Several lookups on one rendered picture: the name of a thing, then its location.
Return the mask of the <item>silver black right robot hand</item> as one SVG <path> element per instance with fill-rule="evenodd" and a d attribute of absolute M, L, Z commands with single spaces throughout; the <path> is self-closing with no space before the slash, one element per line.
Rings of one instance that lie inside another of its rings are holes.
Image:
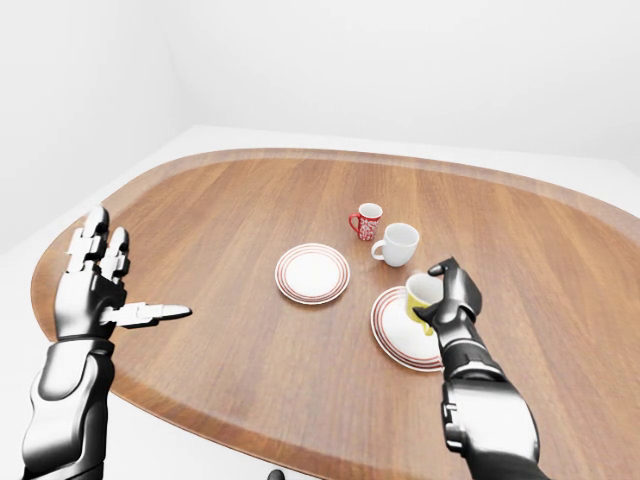
<path fill-rule="evenodd" d="M 432 277 L 443 275 L 444 296 L 429 307 L 414 307 L 413 312 L 432 327 L 442 351 L 455 343 L 485 345 L 477 333 L 475 321 L 482 309 L 482 295 L 468 273 L 450 257 L 428 270 Z"/>

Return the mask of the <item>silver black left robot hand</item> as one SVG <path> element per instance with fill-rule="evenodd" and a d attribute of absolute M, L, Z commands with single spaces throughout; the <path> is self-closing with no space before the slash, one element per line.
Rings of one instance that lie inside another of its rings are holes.
<path fill-rule="evenodd" d="M 125 302 L 129 244 L 125 228 L 109 231 L 109 213 L 101 205 L 92 208 L 84 225 L 74 231 L 67 250 L 70 260 L 54 302 L 58 339 L 108 339 L 117 326 L 154 326 L 192 314 L 185 305 Z"/>

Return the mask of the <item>yellow and white mug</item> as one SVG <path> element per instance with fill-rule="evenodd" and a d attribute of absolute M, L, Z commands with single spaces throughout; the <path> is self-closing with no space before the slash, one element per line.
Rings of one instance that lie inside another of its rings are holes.
<path fill-rule="evenodd" d="M 410 320 L 419 324 L 426 336 L 432 336 L 434 330 L 414 312 L 415 307 L 427 308 L 439 302 L 444 295 L 443 283 L 439 278 L 427 273 L 411 275 L 406 283 L 406 314 Z"/>

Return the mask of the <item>white plate with red rings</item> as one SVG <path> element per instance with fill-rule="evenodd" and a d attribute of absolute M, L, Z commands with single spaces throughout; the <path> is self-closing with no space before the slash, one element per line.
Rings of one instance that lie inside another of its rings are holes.
<path fill-rule="evenodd" d="M 350 280 L 350 267 L 336 249 L 320 243 L 306 243 L 289 249 L 280 257 L 274 278 L 287 298 L 305 305 L 320 305 L 344 292 Z"/>
<path fill-rule="evenodd" d="M 427 325 L 406 313 L 406 288 L 395 286 L 374 301 L 370 324 L 380 348 L 397 363 L 419 372 L 443 369 L 438 337 L 426 334 Z"/>

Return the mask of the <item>red and white patterned mug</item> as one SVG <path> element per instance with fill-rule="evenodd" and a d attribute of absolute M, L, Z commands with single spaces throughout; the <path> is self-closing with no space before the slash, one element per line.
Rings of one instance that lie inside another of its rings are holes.
<path fill-rule="evenodd" d="M 363 203 L 357 212 L 349 215 L 348 222 L 360 240 L 371 241 L 377 232 L 382 214 L 383 209 L 380 205 Z"/>

